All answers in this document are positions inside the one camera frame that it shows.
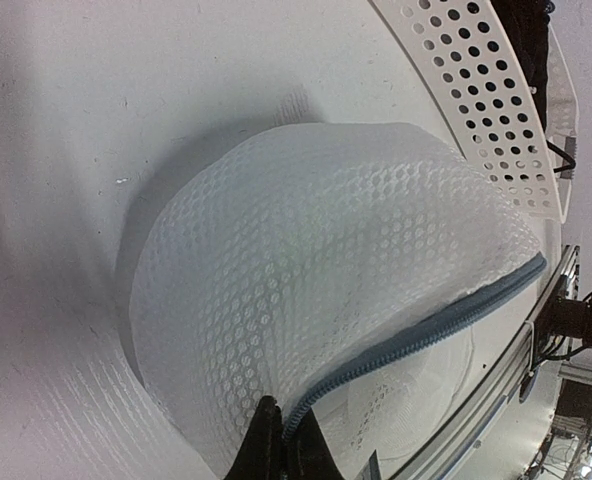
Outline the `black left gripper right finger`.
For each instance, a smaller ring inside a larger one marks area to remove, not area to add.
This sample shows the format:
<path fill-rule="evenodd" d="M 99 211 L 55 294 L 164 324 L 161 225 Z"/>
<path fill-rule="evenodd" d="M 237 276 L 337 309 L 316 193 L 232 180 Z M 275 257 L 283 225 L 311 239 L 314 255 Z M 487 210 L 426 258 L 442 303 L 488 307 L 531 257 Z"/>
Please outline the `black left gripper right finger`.
<path fill-rule="evenodd" d="M 308 412 L 287 443 L 287 478 L 343 480 L 315 414 Z"/>

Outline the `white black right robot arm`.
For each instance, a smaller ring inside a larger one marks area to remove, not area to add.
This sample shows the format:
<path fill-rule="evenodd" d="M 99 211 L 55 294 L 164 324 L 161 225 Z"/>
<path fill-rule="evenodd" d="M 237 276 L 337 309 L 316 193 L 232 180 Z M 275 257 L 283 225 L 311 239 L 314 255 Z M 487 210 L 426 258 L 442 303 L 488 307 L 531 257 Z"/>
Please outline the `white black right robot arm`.
<path fill-rule="evenodd" d="M 585 350 L 592 350 L 592 292 L 583 300 L 548 300 L 536 317 L 533 366 L 566 361 Z"/>

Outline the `white mesh laundry bag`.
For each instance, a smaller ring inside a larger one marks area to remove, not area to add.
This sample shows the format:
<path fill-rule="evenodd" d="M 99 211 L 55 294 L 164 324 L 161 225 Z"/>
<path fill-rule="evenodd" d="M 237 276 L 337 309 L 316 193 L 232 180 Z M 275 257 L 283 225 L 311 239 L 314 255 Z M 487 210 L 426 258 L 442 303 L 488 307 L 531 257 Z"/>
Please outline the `white mesh laundry bag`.
<path fill-rule="evenodd" d="M 309 413 L 340 471 L 385 469 L 446 419 L 475 322 L 546 261 L 508 200 L 407 124 L 295 124 L 193 177 L 140 255 L 129 319 L 144 386 L 216 475 L 264 396 Z"/>

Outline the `black padded bra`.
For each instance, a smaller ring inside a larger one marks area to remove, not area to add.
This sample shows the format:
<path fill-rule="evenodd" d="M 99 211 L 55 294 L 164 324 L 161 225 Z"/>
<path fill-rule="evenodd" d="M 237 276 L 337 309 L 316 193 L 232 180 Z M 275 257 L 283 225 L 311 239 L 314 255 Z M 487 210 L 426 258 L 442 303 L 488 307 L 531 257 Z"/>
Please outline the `black padded bra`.
<path fill-rule="evenodd" d="M 547 127 L 547 86 L 550 15 L 553 1 L 492 0 L 532 94 L 543 128 Z"/>

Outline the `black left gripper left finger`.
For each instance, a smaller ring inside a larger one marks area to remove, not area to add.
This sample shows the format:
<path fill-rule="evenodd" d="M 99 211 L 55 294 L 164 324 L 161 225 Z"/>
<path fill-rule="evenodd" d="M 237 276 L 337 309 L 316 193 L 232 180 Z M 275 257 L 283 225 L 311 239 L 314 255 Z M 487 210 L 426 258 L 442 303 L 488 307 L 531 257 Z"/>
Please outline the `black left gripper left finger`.
<path fill-rule="evenodd" d="M 276 400 L 263 396 L 225 480 L 281 478 L 282 413 Z"/>

